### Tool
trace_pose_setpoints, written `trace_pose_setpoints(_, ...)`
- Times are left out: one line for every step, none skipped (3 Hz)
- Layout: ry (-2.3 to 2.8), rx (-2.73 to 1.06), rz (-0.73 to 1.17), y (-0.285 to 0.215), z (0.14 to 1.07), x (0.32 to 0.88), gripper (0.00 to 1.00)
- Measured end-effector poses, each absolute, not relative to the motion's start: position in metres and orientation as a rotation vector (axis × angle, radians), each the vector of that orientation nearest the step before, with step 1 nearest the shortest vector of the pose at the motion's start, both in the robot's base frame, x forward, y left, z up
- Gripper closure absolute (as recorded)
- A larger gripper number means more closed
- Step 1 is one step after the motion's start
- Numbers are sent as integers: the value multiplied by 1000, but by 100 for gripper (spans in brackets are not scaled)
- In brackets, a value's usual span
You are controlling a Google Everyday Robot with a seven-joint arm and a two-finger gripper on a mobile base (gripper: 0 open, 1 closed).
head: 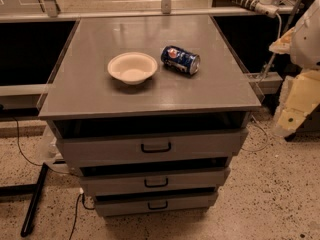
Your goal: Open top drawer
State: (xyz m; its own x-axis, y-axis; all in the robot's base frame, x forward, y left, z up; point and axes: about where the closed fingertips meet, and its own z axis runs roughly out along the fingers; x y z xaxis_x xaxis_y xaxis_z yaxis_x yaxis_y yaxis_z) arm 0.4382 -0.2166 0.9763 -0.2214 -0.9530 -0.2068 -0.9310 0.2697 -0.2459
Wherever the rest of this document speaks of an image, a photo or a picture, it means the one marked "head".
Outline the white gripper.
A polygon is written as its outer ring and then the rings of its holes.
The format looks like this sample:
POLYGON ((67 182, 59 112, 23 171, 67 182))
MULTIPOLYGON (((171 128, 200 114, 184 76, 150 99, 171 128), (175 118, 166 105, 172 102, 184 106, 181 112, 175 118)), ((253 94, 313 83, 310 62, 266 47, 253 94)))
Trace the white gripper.
MULTIPOLYGON (((291 54, 294 30, 292 27, 286 31, 269 46, 269 50, 275 54, 291 54)), ((280 137, 295 133, 319 105, 319 70, 303 69, 296 77, 287 76, 274 115, 273 133, 280 137)))

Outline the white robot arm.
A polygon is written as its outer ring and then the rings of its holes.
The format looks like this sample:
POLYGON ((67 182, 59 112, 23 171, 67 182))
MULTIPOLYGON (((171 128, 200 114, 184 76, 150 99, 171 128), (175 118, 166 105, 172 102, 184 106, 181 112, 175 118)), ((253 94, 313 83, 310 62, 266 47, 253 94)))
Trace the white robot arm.
POLYGON ((320 105, 320 0, 281 38, 269 46, 276 54, 289 54, 301 72, 291 80, 285 97, 280 97, 273 132, 287 137, 295 133, 320 105))

